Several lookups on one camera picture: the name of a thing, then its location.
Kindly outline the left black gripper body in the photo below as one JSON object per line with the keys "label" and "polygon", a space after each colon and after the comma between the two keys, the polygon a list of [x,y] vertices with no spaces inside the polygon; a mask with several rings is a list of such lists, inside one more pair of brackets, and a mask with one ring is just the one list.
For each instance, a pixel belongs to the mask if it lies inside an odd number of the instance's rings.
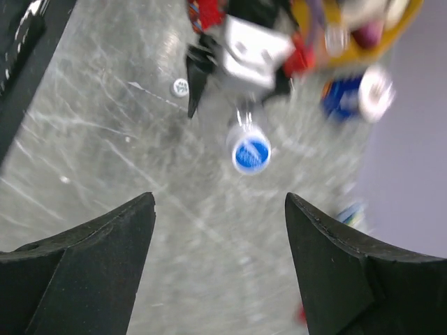
{"label": "left black gripper body", "polygon": [[[226,16],[231,15],[277,31],[275,23],[281,12],[285,12],[288,15],[293,27],[297,26],[297,22],[291,15],[291,7],[287,1],[228,1]],[[210,89],[213,79],[220,81],[219,78],[216,77],[217,49],[219,47],[219,35],[226,16],[221,25],[214,26],[204,33],[198,33],[198,42],[195,46],[195,52],[210,52],[213,59],[213,73],[207,79],[207,85],[201,98],[204,97],[205,92]],[[255,95],[238,92],[234,89],[225,87],[220,81],[221,87],[236,94],[246,94],[254,98],[259,98],[262,101],[267,101],[270,98],[278,96],[288,96],[291,92],[291,85],[284,70],[284,63],[276,71],[274,89],[265,94]]]}

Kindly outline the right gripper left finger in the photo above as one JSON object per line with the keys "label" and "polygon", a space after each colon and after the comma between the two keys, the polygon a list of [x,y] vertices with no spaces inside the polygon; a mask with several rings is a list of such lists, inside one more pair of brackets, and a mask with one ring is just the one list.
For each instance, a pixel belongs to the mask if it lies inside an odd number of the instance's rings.
{"label": "right gripper left finger", "polygon": [[156,220],[143,193],[1,254],[2,334],[125,334]]}

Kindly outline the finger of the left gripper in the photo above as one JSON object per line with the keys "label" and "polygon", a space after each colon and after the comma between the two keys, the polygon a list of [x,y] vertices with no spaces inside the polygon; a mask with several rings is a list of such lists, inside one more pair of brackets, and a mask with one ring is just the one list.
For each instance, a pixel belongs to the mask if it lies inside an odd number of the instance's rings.
{"label": "finger of the left gripper", "polygon": [[186,76],[189,86],[188,118],[192,119],[213,73],[213,59],[210,52],[190,52],[186,56]]}

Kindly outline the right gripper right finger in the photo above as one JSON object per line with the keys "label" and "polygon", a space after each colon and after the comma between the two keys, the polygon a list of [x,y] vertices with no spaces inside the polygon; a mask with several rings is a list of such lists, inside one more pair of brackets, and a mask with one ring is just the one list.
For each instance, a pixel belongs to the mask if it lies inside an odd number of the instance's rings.
{"label": "right gripper right finger", "polygon": [[445,334],[446,260],[387,244],[294,193],[289,244],[310,334]]}

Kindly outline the blue and white bottle cap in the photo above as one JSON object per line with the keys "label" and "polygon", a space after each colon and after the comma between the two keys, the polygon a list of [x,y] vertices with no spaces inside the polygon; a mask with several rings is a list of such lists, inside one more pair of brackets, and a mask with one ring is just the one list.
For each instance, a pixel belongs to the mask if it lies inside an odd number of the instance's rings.
{"label": "blue and white bottle cap", "polygon": [[233,167],[241,174],[255,175],[269,165],[272,146],[262,128],[256,124],[234,125],[226,137]]}

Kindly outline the white bottle cap centre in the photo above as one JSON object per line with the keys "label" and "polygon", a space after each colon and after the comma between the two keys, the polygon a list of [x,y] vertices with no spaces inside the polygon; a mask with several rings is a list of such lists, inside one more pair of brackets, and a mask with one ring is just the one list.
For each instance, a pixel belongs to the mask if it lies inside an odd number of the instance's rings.
{"label": "white bottle cap centre", "polygon": [[176,98],[184,98],[189,95],[189,84],[184,78],[177,78],[170,86],[171,94]]}

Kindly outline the crushed clear plastic bottle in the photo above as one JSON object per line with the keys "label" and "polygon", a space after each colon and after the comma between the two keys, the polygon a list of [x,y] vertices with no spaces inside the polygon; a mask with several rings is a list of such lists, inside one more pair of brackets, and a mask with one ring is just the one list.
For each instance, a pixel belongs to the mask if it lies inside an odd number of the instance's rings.
{"label": "crushed clear plastic bottle", "polygon": [[353,202],[347,208],[343,209],[337,215],[337,220],[361,232],[366,233],[367,231],[365,206],[362,202]]}

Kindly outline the yellow plastic basket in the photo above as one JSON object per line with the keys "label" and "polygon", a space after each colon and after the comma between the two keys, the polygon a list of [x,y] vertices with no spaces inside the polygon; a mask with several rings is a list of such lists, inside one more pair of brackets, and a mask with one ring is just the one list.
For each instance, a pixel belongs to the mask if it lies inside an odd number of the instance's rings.
{"label": "yellow plastic basket", "polygon": [[289,75],[368,64],[386,53],[415,20],[423,1],[292,1],[299,24]]}

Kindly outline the purple onion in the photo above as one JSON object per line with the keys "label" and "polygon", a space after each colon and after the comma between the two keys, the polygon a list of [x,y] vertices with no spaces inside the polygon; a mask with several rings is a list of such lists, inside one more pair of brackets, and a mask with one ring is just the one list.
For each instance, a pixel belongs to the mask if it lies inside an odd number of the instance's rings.
{"label": "purple onion", "polygon": [[371,49],[381,42],[383,30],[384,21],[382,19],[377,19],[353,30],[351,35],[359,47],[362,49]]}

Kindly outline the blue wrapped toilet paper roll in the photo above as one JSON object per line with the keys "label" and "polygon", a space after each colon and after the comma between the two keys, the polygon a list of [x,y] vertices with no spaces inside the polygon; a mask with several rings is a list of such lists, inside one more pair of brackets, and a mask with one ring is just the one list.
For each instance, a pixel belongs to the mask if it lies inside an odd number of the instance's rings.
{"label": "blue wrapped toilet paper roll", "polygon": [[321,107],[328,116],[340,121],[361,118],[369,123],[379,121],[396,96],[388,70],[378,64],[359,75],[328,81],[321,95]]}

